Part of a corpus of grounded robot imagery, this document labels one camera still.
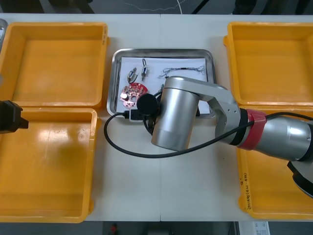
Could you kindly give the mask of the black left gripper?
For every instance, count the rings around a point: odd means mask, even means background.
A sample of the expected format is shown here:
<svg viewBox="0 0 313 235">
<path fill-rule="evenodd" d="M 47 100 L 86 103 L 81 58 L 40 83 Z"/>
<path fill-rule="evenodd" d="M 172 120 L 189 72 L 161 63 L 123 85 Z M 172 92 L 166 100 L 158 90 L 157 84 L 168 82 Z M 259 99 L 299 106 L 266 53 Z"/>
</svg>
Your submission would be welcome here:
<svg viewBox="0 0 313 235">
<path fill-rule="evenodd" d="M 22 108 L 12 101 L 0 102 L 0 133 L 14 133 L 18 129 L 28 129 L 28 120 L 21 117 Z"/>
</svg>

